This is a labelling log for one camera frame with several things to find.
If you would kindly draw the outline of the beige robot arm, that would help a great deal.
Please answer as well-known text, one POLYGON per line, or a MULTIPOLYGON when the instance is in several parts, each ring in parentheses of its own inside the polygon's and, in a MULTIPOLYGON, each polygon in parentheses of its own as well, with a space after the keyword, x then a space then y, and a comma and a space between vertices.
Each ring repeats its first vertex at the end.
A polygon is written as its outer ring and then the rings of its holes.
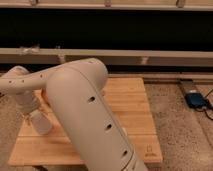
POLYGON ((89 171, 148 171, 102 96, 107 78, 105 64, 88 58, 0 77, 0 92, 44 88, 52 111, 89 171))

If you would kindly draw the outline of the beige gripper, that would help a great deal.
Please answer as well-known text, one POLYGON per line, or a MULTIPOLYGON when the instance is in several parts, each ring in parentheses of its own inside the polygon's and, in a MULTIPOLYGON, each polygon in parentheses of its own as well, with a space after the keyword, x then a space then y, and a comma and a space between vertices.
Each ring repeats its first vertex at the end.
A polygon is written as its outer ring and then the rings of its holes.
POLYGON ((27 115, 40 107, 40 101, 33 92, 25 92, 15 95, 15 100, 20 111, 27 115))

